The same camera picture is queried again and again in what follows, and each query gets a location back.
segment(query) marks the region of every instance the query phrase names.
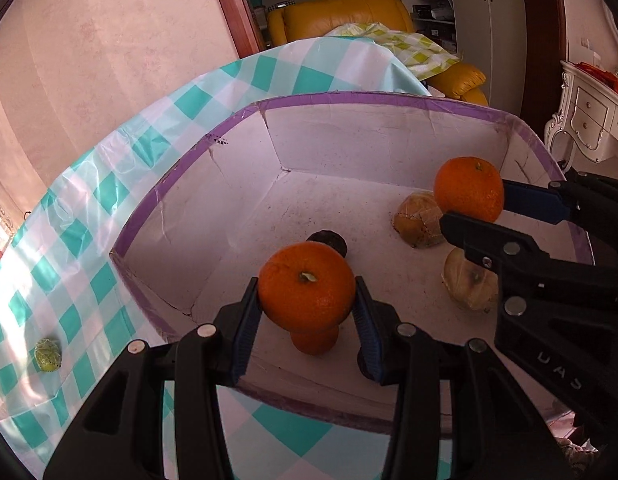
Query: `purple tape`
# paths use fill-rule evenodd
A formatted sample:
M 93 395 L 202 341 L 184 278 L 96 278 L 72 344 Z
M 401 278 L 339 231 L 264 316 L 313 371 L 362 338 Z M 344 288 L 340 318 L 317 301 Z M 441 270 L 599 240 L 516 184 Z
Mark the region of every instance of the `purple tape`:
M 389 92 L 323 92 L 320 94 L 299 94 L 276 97 L 243 108 L 238 113 L 218 124 L 213 130 L 202 137 L 193 148 L 188 150 L 160 182 L 158 182 L 144 199 L 142 199 L 122 228 L 113 250 L 120 256 L 125 256 L 143 224 L 147 221 L 153 209 L 169 192 L 169 189 L 171 189 L 185 171 L 208 150 L 209 146 L 212 146 L 217 139 L 222 137 L 234 126 L 259 110 L 265 112 L 266 110 L 273 110 L 275 108 L 323 104 L 392 105 L 419 108 L 420 110 L 432 112 L 449 113 L 490 123 L 509 123 L 508 126 L 513 132 L 519 135 L 532 150 L 544 170 L 547 171 L 549 178 L 551 180 L 564 180 L 563 173 L 558 167 L 558 164 L 547 152 L 538 136 L 522 120 L 501 110 L 451 99 L 414 96 L 410 94 L 394 94 Z M 593 264 L 592 249 L 587 234 L 573 224 L 570 224 L 570 232 L 574 242 L 576 259 L 584 264 Z
M 126 286 L 129 293 L 133 296 L 135 302 L 140 307 L 140 310 L 147 318 L 149 323 L 156 329 L 160 336 L 167 340 L 168 342 L 177 341 L 182 337 L 182 334 L 179 334 L 177 330 L 175 330 L 163 316 L 156 312 L 151 304 L 151 301 L 144 295 L 140 287 L 137 286 L 129 275 L 129 270 L 124 266 L 121 261 L 121 258 L 114 255 L 111 258 L 111 262 L 116 267 L 124 286 Z
M 393 421 L 391 420 L 339 412 L 324 406 L 316 406 L 309 402 L 304 402 L 303 400 L 290 399 L 254 386 L 253 384 L 249 384 L 244 380 L 238 382 L 236 389 L 247 397 L 264 402 L 284 412 L 295 413 L 296 415 L 313 418 L 314 420 L 321 420 L 328 424 L 344 426 L 345 428 L 352 428 L 353 430 L 391 434 L 391 428 L 393 426 Z

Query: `green checkered cloth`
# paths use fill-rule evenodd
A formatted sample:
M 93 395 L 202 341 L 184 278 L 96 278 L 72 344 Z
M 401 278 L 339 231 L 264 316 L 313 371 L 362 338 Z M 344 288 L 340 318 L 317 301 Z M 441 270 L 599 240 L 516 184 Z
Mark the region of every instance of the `green checkered cloth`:
M 371 41 L 297 41 L 187 83 L 122 124 L 51 185 L 0 261 L 0 431 L 36 478 L 129 341 L 164 343 L 109 259 L 136 206 L 199 139 L 246 105 L 346 90 L 427 94 Z M 33 359 L 42 338 L 61 348 L 56 372 L 41 372 Z M 372 480 L 380 472 L 386 436 L 279 412 L 225 388 L 219 395 L 240 480 Z M 166 470 L 175 478 L 172 384 L 163 415 Z
M 419 81 L 445 72 L 460 61 L 422 34 L 389 30 L 382 23 L 346 23 L 334 28 L 327 36 L 369 38 L 375 44 L 388 48 Z

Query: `wooden door frame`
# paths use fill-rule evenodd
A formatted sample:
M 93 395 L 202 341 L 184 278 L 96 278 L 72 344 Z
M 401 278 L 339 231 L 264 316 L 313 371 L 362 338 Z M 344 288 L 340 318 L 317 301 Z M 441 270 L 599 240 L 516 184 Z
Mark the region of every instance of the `wooden door frame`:
M 527 65 L 520 118 L 544 140 L 545 123 L 560 108 L 567 59 L 564 0 L 525 0 Z
M 225 14 L 238 57 L 242 59 L 264 50 L 262 36 L 259 30 L 256 32 L 247 0 L 218 1 Z

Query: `dark round fruit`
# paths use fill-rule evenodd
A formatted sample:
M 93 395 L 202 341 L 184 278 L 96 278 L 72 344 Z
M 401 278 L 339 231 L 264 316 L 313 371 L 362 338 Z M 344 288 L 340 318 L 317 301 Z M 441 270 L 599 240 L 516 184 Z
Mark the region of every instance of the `dark round fruit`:
M 307 238 L 308 242 L 320 242 L 321 244 L 329 245 L 332 249 L 338 251 L 343 258 L 347 256 L 347 243 L 345 239 L 338 233 L 333 231 L 318 231 Z

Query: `pink wall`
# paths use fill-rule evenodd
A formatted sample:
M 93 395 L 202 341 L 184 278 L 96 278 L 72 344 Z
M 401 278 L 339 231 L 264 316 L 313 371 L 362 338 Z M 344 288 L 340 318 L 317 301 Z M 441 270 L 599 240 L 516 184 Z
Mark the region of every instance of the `pink wall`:
M 15 0 L 0 22 L 2 206 L 20 224 L 118 125 L 236 58 L 218 0 Z
M 618 47 L 607 23 L 602 0 L 564 0 L 568 60 L 580 61 L 577 49 L 580 38 L 588 38 L 590 47 L 600 55 L 602 67 L 610 72 L 618 68 Z

